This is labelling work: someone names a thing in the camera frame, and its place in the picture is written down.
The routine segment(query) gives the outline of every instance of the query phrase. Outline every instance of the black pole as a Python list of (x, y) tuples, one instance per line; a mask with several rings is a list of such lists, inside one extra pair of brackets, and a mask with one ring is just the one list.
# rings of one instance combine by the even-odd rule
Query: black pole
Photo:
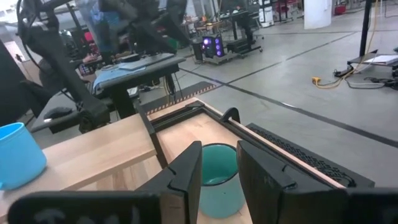
[(77, 44), (78, 47), (82, 46), (82, 48), (79, 49), (79, 50), (81, 51), (81, 53), (83, 53), (82, 56), (85, 57), (88, 53), (90, 53), (90, 46), (88, 45), (88, 42), (87, 42), (86, 37), (85, 37), (85, 35), (83, 33), (83, 30), (81, 29), (81, 25), (79, 23), (79, 20), (76, 17), (76, 14), (75, 14), (75, 11), (73, 10), (73, 7), (69, 3), (67, 3), (67, 7), (68, 7), (70, 15), (72, 16), (73, 21), (75, 22), (77, 34), (79, 36), (79, 40), (83, 41), (83, 46), (82, 46), (81, 42), (80, 43), (76, 43), (76, 44)]
[(359, 50), (360, 57), (365, 55), (366, 51), (366, 41), (368, 39), (368, 31), (369, 31), (369, 16), (371, 14), (371, 10), (372, 10), (372, 0), (366, 0), (365, 12), (363, 15), (363, 24), (362, 24), (361, 48)]

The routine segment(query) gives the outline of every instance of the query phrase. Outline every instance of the teal mug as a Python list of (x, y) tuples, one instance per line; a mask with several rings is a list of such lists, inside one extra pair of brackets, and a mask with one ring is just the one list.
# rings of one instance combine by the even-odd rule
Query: teal mug
[(203, 146), (201, 212), (211, 218), (227, 218), (240, 211), (244, 202), (236, 149), (219, 143)]

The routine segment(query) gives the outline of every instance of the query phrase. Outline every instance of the blue cup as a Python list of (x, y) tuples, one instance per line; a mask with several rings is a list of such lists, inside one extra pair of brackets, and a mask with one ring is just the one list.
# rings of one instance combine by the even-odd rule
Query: blue cup
[(227, 144), (203, 146), (201, 212), (211, 218), (227, 218), (240, 211), (244, 202), (236, 149)]
[(16, 189), (36, 178), (47, 160), (24, 123), (0, 128), (0, 190)]

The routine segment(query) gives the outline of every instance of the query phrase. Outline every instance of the concrete floor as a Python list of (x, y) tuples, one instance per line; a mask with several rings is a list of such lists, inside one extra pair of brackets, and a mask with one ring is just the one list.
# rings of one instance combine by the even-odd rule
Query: concrete floor
[[(389, 6), (388, 16), (398, 15)], [(379, 187), (398, 186), (398, 92), (390, 88), (354, 90), (342, 83), (319, 90), (311, 78), (334, 80), (334, 69), (358, 56), (363, 11), (333, 18), (324, 29), (304, 30), (302, 20), (261, 29), (263, 53), (224, 65), (180, 64), (182, 88), (200, 81), (219, 88), (199, 98), (225, 111), (234, 106), (244, 125), (251, 122), (289, 139), (373, 181)], [(398, 17), (377, 17), (372, 49), (391, 54), (398, 46)], [(350, 78), (390, 77), (388, 68), (371, 67)], [(142, 95), (144, 101), (162, 96), (162, 90)], [(77, 127), (51, 135), (34, 133), (42, 147), (79, 135)]]

